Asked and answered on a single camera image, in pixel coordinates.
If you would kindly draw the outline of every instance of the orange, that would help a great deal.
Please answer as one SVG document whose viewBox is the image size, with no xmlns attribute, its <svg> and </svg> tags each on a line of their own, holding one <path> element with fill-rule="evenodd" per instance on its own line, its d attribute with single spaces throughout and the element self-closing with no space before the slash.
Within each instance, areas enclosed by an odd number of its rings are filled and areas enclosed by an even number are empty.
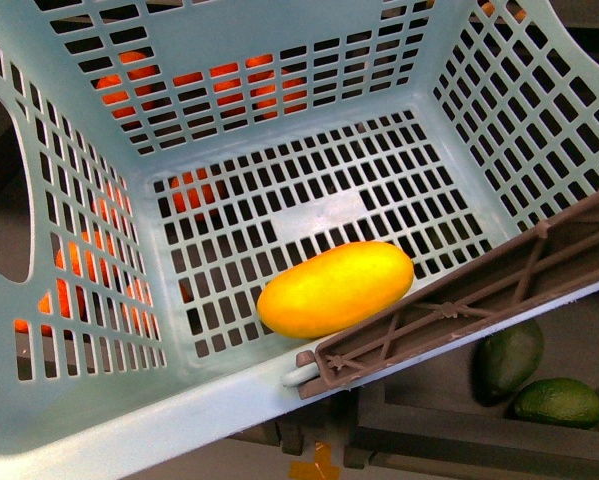
<svg viewBox="0 0 599 480">
<path fill-rule="evenodd" d="M 210 69 L 211 77 L 220 77 L 221 75 L 227 75 L 229 73 L 234 73 L 239 71 L 239 65 L 236 62 L 227 63 L 225 65 L 219 65 L 218 67 L 213 67 Z"/>
<path fill-rule="evenodd" d="M 50 307 L 50 294 L 49 293 L 46 293 L 43 296 L 43 298 L 41 300 L 39 300 L 37 307 L 39 308 L 39 311 L 41 313 L 46 313 L 48 315 L 50 315 L 50 313 L 52 313 L 52 308 Z"/>
<path fill-rule="evenodd" d="M 246 67 L 255 68 L 260 65 L 267 65 L 272 63 L 272 54 L 267 53 L 265 55 L 260 55 L 258 57 L 252 57 L 246 59 Z M 270 76 L 272 70 L 266 70 L 264 72 L 253 73 L 252 75 L 248 75 L 248 81 L 250 83 L 259 82 L 261 80 L 265 80 Z"/>
<path fill-rule="evenodd" d="M 129 297 L 133 298 L 132 287 L 130 285 L 126 287 L 126 292 Z M 135 332 L 137 335 L 140 335 L 141 329 L 139 328 L 139 310 L 137 307 L 130 307 L 130 309 L 132 310 L 132 322 L 135 325 Z M 128 319 L 128 306 L 124 303 L 121 304 L 121 313 L 123 314 L 124 318 Z M 143 317 L 143 328 L 146 332 L 146 336 L 150 337 L 150 323 L 148 320 L 148 314 L 145 311 L 142 311 L 141 316 Z"/>
<path fill-rule="evenodd" d="M 119 54 L 119 59 L 121 60 L 121 63 L 124 63 L 124 64 L 136 62 L 138 60 L 143 60 L 144 58 L 146 58 L 146 56 L 141 52 L 131 51 L 131 52 L 124 52 L 124 53 Z M 151 77 L 153 75 L 156 75 L 157 73 L 159 73 L 157 68 L 154 65 L 150 65 L 147 67 L 141 67 L 141 68 L 137 68 L 135 70 L 129 71 L 128 78 L 130 78 L 130 80 L 139 80 L 141 78 Z M 119 75 L 108 75 L 107 77 L 103 77 L 103 78 L 99 79 L 99 81 L 97 82 L 97 86 L 95 88 L 97 90 L 99 90 L 101 88 L 112 87 L 114 85 L 120 85 L 120 84 L 121 84 L 121 77 L 119 77 Z M 149 93 L 151 93 L 151 91 L 152 91 L 152 89 L 151 89 L 150 85 L 144 85 L 144 86 L 135 88 L 135 92 L 136 92 L 137 96 L 139 96 L 139 97 L 141 97 L 143 95 L 148 95 Z M 128 93 L 126 91 L 109 93 L 109 94 L 103 95 L 101 97 L 101 99 L 103 100 L 103 103 L 105 103 L 106 105 L 112 105 L 115 103 L 123 102 L 123 101 L 128 100 L 129 98 L 130 98 L 130 96 L 128 95 Z M 150 110 L 150 109 L 154 108 L 153 102 L 146 102 L 143 106 L 146 110 Z M 123 107 L 123 108 L 118 108 L 118 109 L 112 111 L 112 115 L 115 118 L 124 118 L 124 117 L 128 117 L 128 116 L 134 115 L 134 114 L 135 114 L 134 107 Z"/>
<path fill-rule="evenodd" d="M 483 10 L 483 13 L 485 13 L 488 17 L 492 17 L 492 14 L 495 13 L 495 6 L 490 2 L 484 3 L 481 6 L 481 9 Z"/>
<path fill-rule="evenodd" d="M 219 77 L 221 75 L 227 75 L 228 73 L 234 73 L 239 70 L 239 66 L 236 63 L 229 63 L 226 65 L 220 65 L 218 67 L 213 67 L 210 69 L 210 77 Z M 232 78 L 230 80 L 225 80 L 223 82 L 215 83 L 212 86 L 212 89 L 215 93 L 223 92 L 224 90 L 230 90 L 232 88 L 239 88 L 241 86 L 241 80 L 238 78 Z M 217 99 L 217 105 L 220 107 L 223 105 L 229 105 L 231 103 L 240 102 L 243 100 L 242 93 L 235 93 L 232 95 L 227 95 L 225 97 L 220 97 Z M 224 117 L 231 117 L 234 115 L 241 115 L 246 112 L 245 107 L 237 107 L 231 110 L 226 110 L 223 112 Z"/>
<path fill-rule="evenodd" d="M 71 318 L 68 284 L 65 280 L 61 280 L 60 278 L 57 279 L 57 296 L 59 298 L 59 310 L 61 311 L 61 316 Z M 86 315 L 86 299 L 81 287 L 77 287 L 77 304 L 79 308 L 79 317 L 84 318 Z"/>
<path fill-rule="evenodd" d="M 192 295 L 181 283 L 179 284 L 179 289 L 181 290 L 181 299 L 183 300 L 183 303 L 192 302 Z"/>
<path fill-rule="evenodd" d="M 81 235 L 86 242 L 91 243 L 90 235 L 88 235 L 88 232 L 83 232 Z M 113 255 L 114 247 L 113 247 L 112 237 L 110 235 L 107 235 L 107 237 L 108 237 L 108 242 L 107 242 L 108 243 L 108 245 L 107 245 L 108 253 L 110 253 L 110 255 Z M 95 232 L 95 244 L 97 245 L 97 247 L 100 250 L 103 250 L 103 240 L 101 239 L 101 233 L 98 231 Z M 76 243 L 69 242 L 68 243 L 68 251 L 69 251 L 69 256 L 70 256 L 70 264 L 72 265 L 72 272 L 75 275 L 83 277 L 83 274 L 81 273 L 81 265 L 80 265 L 80 261 L 79 261 L 79 247 L 77 247 Z M 90 250 L 86 250 L 85 256 L 86 256 L 86 267 L 88 269 L 88 278 L 90 279 L 90 281 L 96 282 L 97 277 L 95 274 L 94 255 L 92 254 L 92 252 Z M 57 251 L 57 255 L 55 257 L 55 264 L 57 265 L 57 267 L 65 270 L 62 249 L 59 249 Z M 108 278 L 108 265 L 106 264 L 106 262 L 103 258 L 99 261 L 99 266 L 101 268 L 101 276 L 102 276 L 103 284 L 106 287 L 109 287 L 110 280 Z M 118 274 L 119 274 L 119 271 L 116 266 L 113 267 L 113 273 L 115 276 L 118 276 Z"/>
<path fill-rule="evenodd" d="M 198 181 L 205 180 L 208 178 L 208 172 L 206 171 L 205 168 L 198 169 L 195 172 L 195 174 L 197 175 Z M 182 177 L 183 177 L 184 184 L 186 184 L 186 185 L 192 184 L 194 182 L 192 172 L 186 172 L 182 175 Z M 179 178 L 175 177 L 172 180 L 170 180 L 170 186 L 172 188 L 179 187 Z M 224 183 L 217 182 L 216 186 L 217 186 L 217 191 L 219 193 L 219 198 L 225 198 L 226 188 L 225 188 Z M 201 193 L 203 194 L 203 199 L 206 204 L 215 203 L 217 201 L 215 199 L 215 195 L 212 191 L 212 187 L 209 184 L 205 184 L 205 185 L 201 186 Z M 172 199 L 175 203 L 175 209 L 177 210 L 177 213 L 183 213 L 187 210 L 186 202 L 184 200 L 182 193 L 179 193 L 179 192 L 175 193 L 172 196 Z M 197 188 L 191 188 L 188 190 L 188 200 L 190 201 L 190 205 L 192 206 L 193 210 L 195 208 L 199 208 L 201 206 L 201 199 L 199 198 L 199 192 L 197 191 Z M 216 215 L 216 214 L 217 214 L 217 210 L 210 211 L 210 215 Z M 202 214 L 195 215 L 196 221 L 202 221 L 203 218 L 204 217 Z"/>
<path fill-rule="evenodd" d="M 526 11 L 522 8 L 517 13 L 515 13 L 515 20 L 521 23 L 526 19 Z"/>
<path fill-rule="evenodd" d="M 28 333 L 28 322 L 21 318 L 15 319 L 15 332 Z M 41 325 L 41 335 L 44 337 L 52 337 L 52 327 L 50 325 Z"/>
<path fill-rule="evenodd" d="M 271 74 L 268 79 L 272 79 L 274 78 L 274 73 Z M 296 87 L 299 85 L 304 85 L 306 83 L 306 80 L 303 78 L 293 78 L 291 80 L 286 80 L 285 82 L 283 82 L 281 84 L 281 88 L 283 90 L 287 90 L 289 88 L 292 87 Z M 277 90 L 277 87 L 275 85 L 266 85 L 264 87 L 259 87 L 257 89 L 255 89 L 252 92 L 252 96 L 253 97 L 259 97 L 261 95 L 266 95 L 269 93 L 274 93 Z M 292 93 L 288 93 L 286 95 L 283 96 L 283 101 L 284 102 L 290 102 L 292 100 L 297 100 L 299 98 L 303 98 L 307 96 L 307 92 L 305 90 L 299 90 L 297 92 L 292 92 Z M 267 108 L 267 107 L 272 107 L 274 105 L 277 104 L 277 100 L 275 98 L 269 98 L 267 100 L 261 100 L 259 102 L 257 102 L 257 108 L 261 109 L 261 108 Z M 299 110 L 303 110 L 306 108 L 306 104 L 305 103 L 299 103 L 296 105 L 292 105 L 289 107 L 286 107 L 284 109 L 284 113 L 288 114 L 288 113 L 292 113 L 292 112 L 298 112 Z M 277 116 L 277 112 L 276 111 L 270 111 L 270 112 L 266 112 L 263 114 L 263 117 L 268 119 L 268 118 L 275 118 Z"/>
<path fill-rule="evenodd" d="M 112 186 L 110 185 L 110 182 L 108 182 L 108 181 L 106 181 L 106 191 L 108 193 L 108 198 L 110 198 L 110 200 L 112 200 L 114 202 L 114 200 L 115 200 L 114 193 L 112 191 Z M 119 205 L 121 205 L 123 208 L 123 199 L 121 197 L 121 191 L 119 190 L 119 188 L 116 188 L 116 191 L 117 191 L 117 203 L 119 203 Z M 110 223 L 110 222 L 108 222 L 108 208 L 106 208 L 107 207 L 106 201 L 103 198 L 100 198 L 98 202 L 93 202 L 90 205 L 90 209 L 92 210 L 93 213 L 97 213 L 97 208 L 96 208 L 97 204 L 99 205 L 99 215 L 101 216 L 103 221 Z M 119 220 L 118 220 L 118 216 L 117 216 L 117 210 L 113 207 L 110 207 L 109 210 L 110 210 L 110 217 L 112 218 L 112 225 L 116 229 L 119 229 Z"/>
<path fill-rule="evenodd" d="M 181 87 L 182 85 L 200 82 L 201 80 L 203 80 L 203 75 L 201 75 L 201 72 L 193 72 L 173 78 L 172 83 L 175 85 L 175 87 Z"/>
</svg>

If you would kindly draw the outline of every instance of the grid pattern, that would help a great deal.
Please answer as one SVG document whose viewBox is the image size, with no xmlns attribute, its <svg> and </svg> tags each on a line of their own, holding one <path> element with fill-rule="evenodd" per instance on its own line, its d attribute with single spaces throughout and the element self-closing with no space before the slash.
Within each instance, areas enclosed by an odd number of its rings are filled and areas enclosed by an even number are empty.
<svg viewBox="0 0 599 480">
<path fill-rule="evenodd" d="M 15 322 L 20 380 L 166 366 L 124 178 L 0 49 L 0 77 L 36 132 L 56 282 Z M 40 358 L 30 348 L 42 338 Z"/>
<path fill-rule="evenodd" d="M 491 3 L 434 95 L 523 231 L 599 190 L 599 101 L 516 2 Z"/>
<path fill-rule="evenodd" d="M 411 111 L 254 151 L 154 188 L 200 358 L 270 334 L 255 310 L 265 283 L 334 246 L 398 245 L 420 285 L 490 249 Z M 279 219 L 317 204 L 337 208 L 344 193 L 359 199 L 354 221 L 280 237 Z"/>
<path fill-rule="evenodd" d="M 102 3 L 94 12 L 75 0 L 35 1 L 140 155 L 405 84 L 428 24 L 426 1 L 377 1 L 374 29 L 173 76 L 145 19 L 195 15 L 206 2 Z M 122 63 L 130 51 L 142 58 Z M 102 79 L 114 84 L 105 95 Z"/>
</svg>

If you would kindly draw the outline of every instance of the plastic basket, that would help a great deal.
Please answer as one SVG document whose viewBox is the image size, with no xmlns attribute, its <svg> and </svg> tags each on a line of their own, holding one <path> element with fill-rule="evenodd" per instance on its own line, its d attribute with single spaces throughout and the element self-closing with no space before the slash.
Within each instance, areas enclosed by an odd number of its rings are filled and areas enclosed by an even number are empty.
<svg viewBox="0 0 599 480">
<path fill-rule="evenodd" d="M 0 478 L 121 476 L 302 405 L 316 342 L 255 303 L 320 251 L 393 242 L 416 290 L 599 190 L 599 67 L 548 2 L 492 3 L 0 1 L 32 232 Z"/>
</svg>

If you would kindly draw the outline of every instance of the brown plastic rail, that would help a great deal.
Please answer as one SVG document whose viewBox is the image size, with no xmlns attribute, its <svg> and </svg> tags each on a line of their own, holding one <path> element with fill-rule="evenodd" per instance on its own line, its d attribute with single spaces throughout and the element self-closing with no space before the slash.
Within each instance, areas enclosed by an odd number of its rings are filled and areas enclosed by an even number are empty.
<svg viewBox="0 0 599 480">
<path fill-rule="evenodd" d="M 299 353 L 297 367 L 316 362 L 319 368 L 299 394 L 345 386 L 596 284 L 599 191 L 320 343 L 314 353 Z"/>
</svg>

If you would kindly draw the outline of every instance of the avocado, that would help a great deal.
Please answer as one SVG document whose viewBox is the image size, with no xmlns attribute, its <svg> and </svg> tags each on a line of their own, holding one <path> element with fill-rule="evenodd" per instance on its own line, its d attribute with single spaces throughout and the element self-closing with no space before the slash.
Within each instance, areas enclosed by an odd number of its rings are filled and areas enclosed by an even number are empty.
<svg viewBox="0 0 599 480">
<path fill-rule="evenodd" d="M 544 339 L 535 320 L 513 325 L 484 339 L 475 356 L 476 381 L 486 400 L 514 393 L 539 367 Z"/>
<path fill-rule="evenodd" d="M 589 429 L 599 422 L 599 396 L 572 378 L 537 380 L 519 392 L 514 410 L 521 420 Z"/>
</svg>

